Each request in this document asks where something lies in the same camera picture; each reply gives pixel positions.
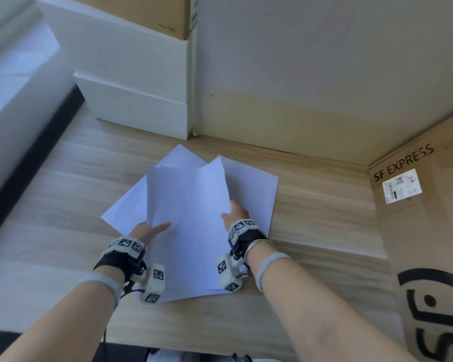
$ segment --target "beige wall section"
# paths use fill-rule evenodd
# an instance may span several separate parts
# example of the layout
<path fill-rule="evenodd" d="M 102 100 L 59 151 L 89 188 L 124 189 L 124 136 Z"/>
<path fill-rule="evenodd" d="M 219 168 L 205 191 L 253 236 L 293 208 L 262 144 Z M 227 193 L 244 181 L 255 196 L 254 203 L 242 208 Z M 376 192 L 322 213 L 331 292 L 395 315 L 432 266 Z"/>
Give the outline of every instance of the beige wall section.
<path fill-rule="evenodd" d="M 194 134 L 368 165 L 413 132 L 354 116 L 199 86 Z"/>
<path fill-rule="evenodd" d="M 453 0 L 201 0 L 197 82 L 205 134 L 367 165 L 453 112 Z"/>

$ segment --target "brown cardboard box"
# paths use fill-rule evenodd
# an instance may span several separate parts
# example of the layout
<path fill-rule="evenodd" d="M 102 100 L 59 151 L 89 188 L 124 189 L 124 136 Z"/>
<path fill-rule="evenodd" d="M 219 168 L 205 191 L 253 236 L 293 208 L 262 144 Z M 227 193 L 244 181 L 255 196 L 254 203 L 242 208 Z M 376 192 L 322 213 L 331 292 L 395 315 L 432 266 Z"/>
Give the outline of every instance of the brown cardboard box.
<path fill-rule="evenodd" d="M 76 1 L 181 40 L 188 38 L 198 16 L 198 0 Z"/>
<path fill-rule="evenodd" d="M 453 117 L 369 174 L 408 349 L 453 361 Z"/>

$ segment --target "wooden table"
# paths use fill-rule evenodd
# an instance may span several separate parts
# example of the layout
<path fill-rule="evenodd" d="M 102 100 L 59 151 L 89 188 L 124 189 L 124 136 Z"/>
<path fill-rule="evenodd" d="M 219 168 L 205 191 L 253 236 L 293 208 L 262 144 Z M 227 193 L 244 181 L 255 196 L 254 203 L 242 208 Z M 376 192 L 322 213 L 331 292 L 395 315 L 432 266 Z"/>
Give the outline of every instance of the wooden table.
<path fill-rule="evenodd" d="M 403 343 L 365 167 L 211 137 L 181 141 L 98 121 L 87 106 L 0 229 L 0 330 L 23 332 L 90 272 L 118 236 L 101 215 L 178 144 L 208 162 L 221 154 L 278 175 L 270 238 Z M 252 278 L 235 294 L 154 307 L 125 297 L 108 341 L 296 360 Z"/>

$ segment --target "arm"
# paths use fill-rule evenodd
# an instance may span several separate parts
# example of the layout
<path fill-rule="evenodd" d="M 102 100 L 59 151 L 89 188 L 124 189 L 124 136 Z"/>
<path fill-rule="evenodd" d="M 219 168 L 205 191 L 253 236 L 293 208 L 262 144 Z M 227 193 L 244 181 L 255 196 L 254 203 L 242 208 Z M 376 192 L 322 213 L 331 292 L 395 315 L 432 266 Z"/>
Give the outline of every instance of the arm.
<path fill-rule="evenodd" d="M 147 245 L 170 225 L 168 222 L 151 228 L 142 222 L 129 236 Z M 124 285 L 124 273 L 119 268 L 104 265 L 94 273 L 104 274 Z M 115 297 L 105 284 L 80 283 L 22 334 L 0 356 L 0 362 L 89 362 L 114 309 Z"/>
<path fill-rule="evenodd" d="M 222 217 L 229 229 L 249 215 L 232 202 L 232 213 Z M 268 243 L 250 250 L 246 260 L 255 277 L 262 261 L 275 252 Z M 302 361 L 416 361 L 290 259 L 278 259 L 266 268 L 262 288 Z"/>

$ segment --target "stack of white boxes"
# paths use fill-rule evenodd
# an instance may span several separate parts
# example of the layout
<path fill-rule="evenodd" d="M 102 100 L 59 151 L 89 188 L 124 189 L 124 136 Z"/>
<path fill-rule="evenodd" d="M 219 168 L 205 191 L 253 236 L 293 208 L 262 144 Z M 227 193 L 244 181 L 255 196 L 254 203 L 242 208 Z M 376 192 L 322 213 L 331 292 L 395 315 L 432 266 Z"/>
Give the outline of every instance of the stack of white boxes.
<path fill-rule="evenodd" d="M 195 31 L 179 40 L 74 0 L 37 0 L 96 118 L 187 139 Z"/>

